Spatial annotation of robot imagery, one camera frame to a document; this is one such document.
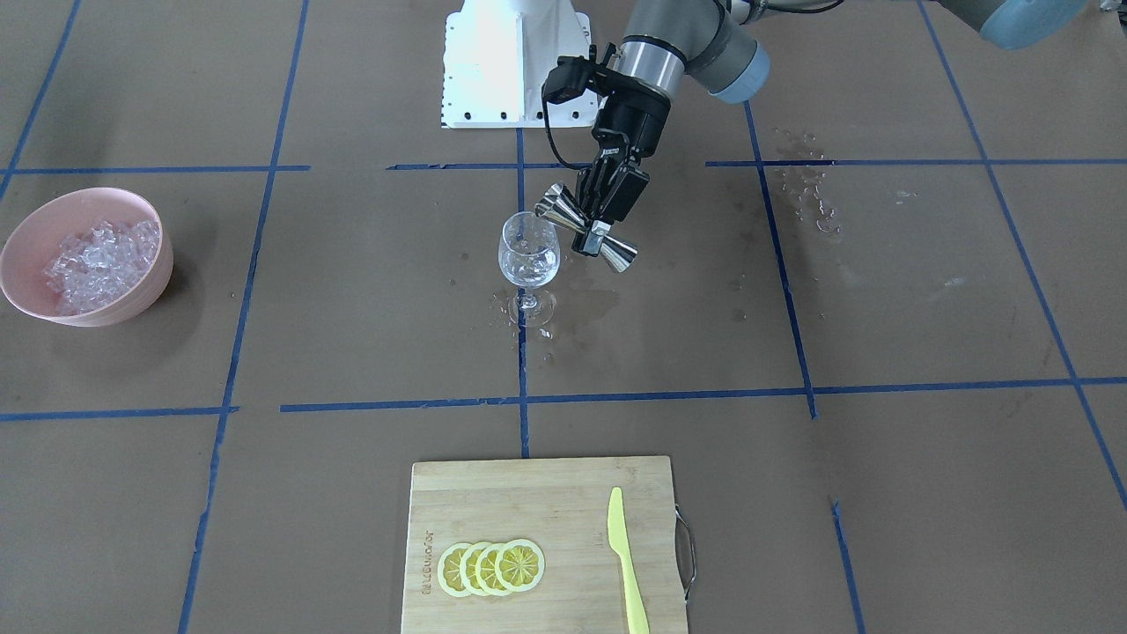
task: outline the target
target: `glass stem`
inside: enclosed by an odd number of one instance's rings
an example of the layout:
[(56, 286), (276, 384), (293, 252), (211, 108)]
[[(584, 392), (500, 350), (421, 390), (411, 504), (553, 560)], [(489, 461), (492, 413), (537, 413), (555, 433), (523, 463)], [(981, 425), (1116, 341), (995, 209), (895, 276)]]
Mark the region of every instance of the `glass stem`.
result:
[(535, 309), (539, 303), (540, 300), (536, 298), (535, 292), (532, 288), (524, 288), (521, 294), (521, 309), (527, 312)]

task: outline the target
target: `white metal stand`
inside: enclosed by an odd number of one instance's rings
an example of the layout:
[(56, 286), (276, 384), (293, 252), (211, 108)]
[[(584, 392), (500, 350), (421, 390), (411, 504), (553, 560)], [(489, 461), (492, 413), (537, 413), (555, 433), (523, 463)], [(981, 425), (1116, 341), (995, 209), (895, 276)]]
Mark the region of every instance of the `white metal stand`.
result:
[[(446, 18), (444, 127), (542, 126), (540, 86), (560, 55), (586, 55), (591, 20), (570, 0), (465, 0)], [(591, 126), (596, 96), (548, 105), (552, 127)]]

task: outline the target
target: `wooden cutting board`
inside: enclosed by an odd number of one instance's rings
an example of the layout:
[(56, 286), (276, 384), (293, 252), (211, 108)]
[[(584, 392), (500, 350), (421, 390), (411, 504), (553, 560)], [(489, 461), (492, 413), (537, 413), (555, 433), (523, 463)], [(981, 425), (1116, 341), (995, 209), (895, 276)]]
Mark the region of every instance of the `wooden cutting board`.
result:
[[(411, 473), (402, 634), (625, 634), (622, 573), (606, 543), (622, 488), (638, 587), (653, 634), (687, 634), (665, 456), (417, 463)], [(438, 559), (459, 542), (532, 539), (544, 574), (527, 592), (451, 597)]]

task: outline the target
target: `glass base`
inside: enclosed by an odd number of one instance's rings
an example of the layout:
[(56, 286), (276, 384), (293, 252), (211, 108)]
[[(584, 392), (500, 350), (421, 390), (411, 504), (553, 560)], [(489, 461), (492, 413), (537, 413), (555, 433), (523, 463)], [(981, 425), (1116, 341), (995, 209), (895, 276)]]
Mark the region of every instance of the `glass base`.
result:
[(543, 327), (554, 312), (556, 295), (549, 291), (523, 288), (508, 300), (508, 320), (517, 324), (523, 314), (526, 329)]

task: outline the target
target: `metal handle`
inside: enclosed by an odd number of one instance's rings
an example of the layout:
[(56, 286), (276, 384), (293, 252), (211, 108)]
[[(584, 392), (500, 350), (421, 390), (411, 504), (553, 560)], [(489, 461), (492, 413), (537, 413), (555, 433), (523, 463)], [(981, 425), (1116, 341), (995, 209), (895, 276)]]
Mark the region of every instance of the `metal handle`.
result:
[[(696, 583), (696, 541), (693, 539), (693, 529), (685, 521), (685, 517), (681, 515), (681, 504), (673, 504), (673, 512), (677, 516), (677, 524), (685, 527), (685, 535), (689, 536), (689, 562), (692, 565), (692, 577), (689, 578), (689, 582), (682, 578), (681, 583), (685, 587), (685, 605), (689, 605), (690, 596), (693, 592), (693, 584)], [(681, 562), (677, 561), (677, 572), (681, 572)]]

